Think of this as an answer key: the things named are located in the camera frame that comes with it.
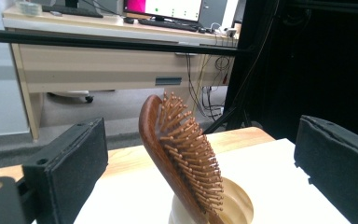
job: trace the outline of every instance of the hairbrush bristle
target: hairbrush bristle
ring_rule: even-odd
[[[158,113],[156,136],[188,184],[204,212],[223,210],[223,185],[219,165],[206,135],[187,105],[172,92],[164,93]]]

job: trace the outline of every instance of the keyboard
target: keyboard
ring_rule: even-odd
[[[198,31],[198,29],[195,27],[192,27],[189,25],[172,23],[169,21],[138,20],[138,22],[141,23],[142,25],[150,25],[150,26],[157,26],[157,27],[170,28],[170,29],[176,29],[176,30],[185,30],[185,31],[191,31],[191,32]]]
[[[96,11],[90,11],[85,8],[77,8],[77,7],[42,6],[42,11],[44,12],[57,11],[67,15],[103,18],[103,15],[99,14]]]
[[[181,23],[183,25],[189,25],[195,28],[204,28],[204,26],[197,21],[174,21],[175,23]]]

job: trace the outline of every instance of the floor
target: floor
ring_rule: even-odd
[[[202,96],[207,108],[207,90],[204,91]],[[226,92],[227,87],[210,88],[210,103],[215,109],[216,119],[221,113],[220,107],[224,104]],[[94,96],[91,104],[87,104],[84,98],[45,94],[39,139],[33,140],[29,133],[0,136],[0,167],[23,163],[72,125],[97,117],[104,118],[109,149],[139,146],[142,144],[138,134],[139,113],[145,99],[151,94],[162,96],[163,89],[91,91],[90,95]],[[205,116],[210,113],[205,108],[195,111],[196,121],[202,128],[213,123],[212,118]]]

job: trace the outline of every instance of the hairbrush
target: hairbrush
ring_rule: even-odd
[[[198,224],[224,223],[223,179],[206,135],[183,100],[172,92],[149,96],[141,109],[139,133],[153,162]]]

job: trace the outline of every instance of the black block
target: black block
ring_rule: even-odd
[[[21,197],[13,178],[0,176],[0,224],[30,223],[26,219],[21,205]]]
[[[332,122],[302,116],[296,165],[351,223],[358,223],[358,135]]]
[[[38,224],[73,223],[108,162],[103,119],[74,125],[22,165],[41,204]]]

